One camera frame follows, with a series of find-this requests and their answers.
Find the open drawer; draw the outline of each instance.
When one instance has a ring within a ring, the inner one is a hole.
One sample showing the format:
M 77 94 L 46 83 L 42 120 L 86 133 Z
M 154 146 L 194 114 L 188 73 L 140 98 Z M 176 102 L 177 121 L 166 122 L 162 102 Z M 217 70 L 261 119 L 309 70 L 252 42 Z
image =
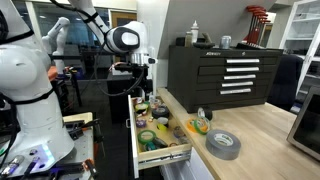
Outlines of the open drawer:
M 139 178 L 139 170 L 190 159 L 192 146 L 191 144 L 179 144 L 178 139 L 174 137 L 173 129 L 177 126 L 177 123 L 171 115 L 169 117 L 169 128 L 165 132 L 157 129 L 157 120 L 148 122 L 148 119 L 151 116 L 150 109 L 148 110 L 148 115 L 141 117 L 141 119 L 147 120 L 147 126 L 145 128 L 137 128 L 136 113 L 130 95 L 128 96 L 128 101 L 135 178 Z M 145 151 L 144 146 L 138 142 L 137 137 L 139 132 L 143 130 L 155 132 L 156 136 L 165 141 L 168 145 L 171 143 L 176 143 L 178 145 L 153 151 Z

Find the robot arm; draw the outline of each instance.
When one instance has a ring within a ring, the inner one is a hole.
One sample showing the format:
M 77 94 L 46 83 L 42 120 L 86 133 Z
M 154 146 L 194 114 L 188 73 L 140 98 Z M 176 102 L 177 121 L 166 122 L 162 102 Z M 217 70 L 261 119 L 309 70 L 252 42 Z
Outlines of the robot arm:
M 55 0 L 50 1 L 61 7 Z M 94 9 L 92 1 L 68 1 L 97 36 L 104 50 L 115 54 L 129 52 L 131 63 L 139 66 L 157 63 L 157 60 L 149 56 L 147 29 L 143 23 L 132 21 L 125 26 L 109 29 Z
M 48 54 L 52 54 L 53 56 L 63 56 L 64 55 L 64 47 L 67 40 L 68 29 L 69 29 L 70 21 L 65 17 L 59 18 L 57 23 L 53 26 L 53 28 L 48 32 L 46 36 L 42 37 L 42 43 L 44 49 Z M 50 42 L 56 39 L 57 41 L 57 49 L 52 52 L 52 47 Z M 62 59 L 54 59 L 56 64 L 58 75 L 64 74 L 64 62 Z

